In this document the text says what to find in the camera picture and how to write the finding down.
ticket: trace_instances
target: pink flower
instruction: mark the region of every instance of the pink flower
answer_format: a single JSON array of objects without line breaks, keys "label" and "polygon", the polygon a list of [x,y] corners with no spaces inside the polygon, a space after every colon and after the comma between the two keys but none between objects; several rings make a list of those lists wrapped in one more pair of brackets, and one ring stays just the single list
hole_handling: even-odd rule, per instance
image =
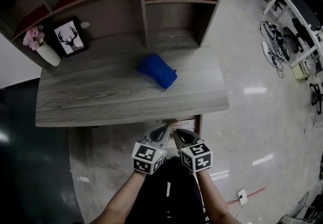
[{"label": "pink flower", "polygon": [[43,26],[33,27],[26,32],[23,44],[36,50],[45,42],[45,33],[42,31]]},{"label": "pink flower", "polygon": [[32,50],[37,50],[38,48],[39,48],[39,43],[37,42],[37,41],[35,41],[32,45],[31,45],[31,47],[30,47]]},{"label": "pink flower", "polygon": [[31,30],[30,30],[30,34],[33,36],[33,37],[38,37],[38,35],[39,35],[39,32],[38,32],[38,29],[36,28],[36,27],[34,27],[34,28],[32,28]]}]

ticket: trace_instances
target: power strip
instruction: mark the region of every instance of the power strip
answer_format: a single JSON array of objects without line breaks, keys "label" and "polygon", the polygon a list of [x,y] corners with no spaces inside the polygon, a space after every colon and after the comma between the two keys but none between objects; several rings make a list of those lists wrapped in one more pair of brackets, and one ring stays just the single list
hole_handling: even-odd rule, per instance
[{"label": "power strip", "polygon": [[239,198],[241,205],[245,204],[248,201],[246,190],[240,189],[238,191],[238,198]]},{"label": "power strip", "polygon": [[261,42],[262,49],[265,55],[269,55],[269,48],[268,45],[265,41]]}]

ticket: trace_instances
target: blue bag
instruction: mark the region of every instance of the blue bag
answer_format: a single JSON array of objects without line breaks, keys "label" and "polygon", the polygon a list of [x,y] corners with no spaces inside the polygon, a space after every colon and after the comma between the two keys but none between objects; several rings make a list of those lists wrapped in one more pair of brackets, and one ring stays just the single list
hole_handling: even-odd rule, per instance
[{"label": "blue bag", "polygon": [[177,79],[176,70],[169,67],[156,53],[142,59],[137,70],[152,77],[164,89],[168,89]]}]

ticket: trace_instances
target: person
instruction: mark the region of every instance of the person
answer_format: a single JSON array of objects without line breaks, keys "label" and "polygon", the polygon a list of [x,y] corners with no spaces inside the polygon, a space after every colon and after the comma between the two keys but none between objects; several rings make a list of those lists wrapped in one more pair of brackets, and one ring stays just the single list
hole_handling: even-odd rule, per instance
[{"label": "person", "polygon": [[198,184],[179,157],[165,160],[153,175],[134,171],[91,224],[241,224],[231,215],[208,171],[196,176]]}]

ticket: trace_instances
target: white desk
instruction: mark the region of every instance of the white desk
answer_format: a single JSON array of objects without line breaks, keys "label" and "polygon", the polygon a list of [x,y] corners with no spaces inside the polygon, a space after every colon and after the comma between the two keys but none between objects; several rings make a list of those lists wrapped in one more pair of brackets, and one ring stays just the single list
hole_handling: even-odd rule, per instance
[{"label": "white desk", "polygon": [[[267,12],[272,8],[276,0],[271,0],[271,2],[267,5],[266,9],[263,11],[263,13],[266,15]],[[319,42],[316,33],[317,31],[311,30],[311,25],[308,25],[308,23],[305,21],[304,17],[301,15],[299,10],[296,8],[296,6],[292,3],[291,0],[285,0],[287,6],[283,9],[283,11],[278,15],[278,20],[281,18],[281,16],[287,11],[288,8],[292,10],[292,12],[295,14],[295,16],[298,18],[300,23],[306,28],[308,34],[313,40],[314,46],[311,47],[308,51],[303,52],[300,57],[298,57],[295,61],[293,61],[290,66],[295,67],[298,65],[301,61],[305,60],[309,55],[311,55],[315,50],[318,51],[320,56],[323,58],[323,45],[322,42]]]},{"label": "white desk", "polygon": [[[270,3],[268,3],[266,9],[263,11],[263,13],[266,15],[268,11],[272,8],[272,6],[275,4],[276,0],[271,0]],[[323,58],[323,44],[322,42],[319,42],[316,36],[316,31],[312,31],[310,28],[310,25],[307,24],[299,10],[296,8],[296,6],[291,2],[291,0],[285,0],[287,6],[283,9],[283,11],[278,15],[277,19],[280,20],[280,18],[285,14],[285,12],[290,8],[292,12],[295,14],[295,16],[298,18],[300,23],[305,26],[307,32],[309,33],[310,37],[313,40],[314,46],[311,47],[308,51],[303,52],[300,57],[298,57],[295,61],[290,63],[291,67],[295,67],[298,65],[301,61],[305,60],[308,56],[310,56],[315,50],[318,51],[319,55]]]}]

